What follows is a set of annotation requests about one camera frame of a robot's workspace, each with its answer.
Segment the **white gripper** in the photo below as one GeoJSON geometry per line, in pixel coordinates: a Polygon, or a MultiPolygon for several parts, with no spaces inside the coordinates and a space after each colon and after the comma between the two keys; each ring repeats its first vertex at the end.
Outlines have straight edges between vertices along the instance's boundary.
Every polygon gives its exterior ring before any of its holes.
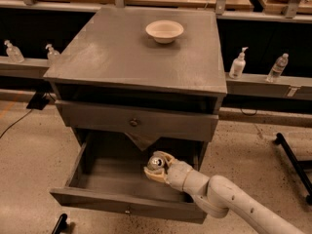
{"type": "Polygon", "coordinates": [[[192,166],[184,161],[178,161],[176,158],[163,151],[155,151],[153,156],[162,157],[165,160],[165,166],[169,167],[167,172],[164,168],[158,170],[149,170],[144,168],[145,175],[154,181],[167,183],[171,188],[181,192],[185,192],[186,180],[191,173],[194,172],[192,166]]]}

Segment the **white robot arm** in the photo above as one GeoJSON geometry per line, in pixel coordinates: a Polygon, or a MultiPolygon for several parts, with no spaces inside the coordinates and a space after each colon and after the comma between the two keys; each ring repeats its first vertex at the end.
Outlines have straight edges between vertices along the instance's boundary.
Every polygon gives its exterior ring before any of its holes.
{"type": "Polygon", "coordinates": [[[155,151],[144,172],[149,179],[187,193],[202,211],[213,217],[226,217],[231,210],[258,234],[305,234],[228,178],[204,175],[169,153],[155,151]]]}

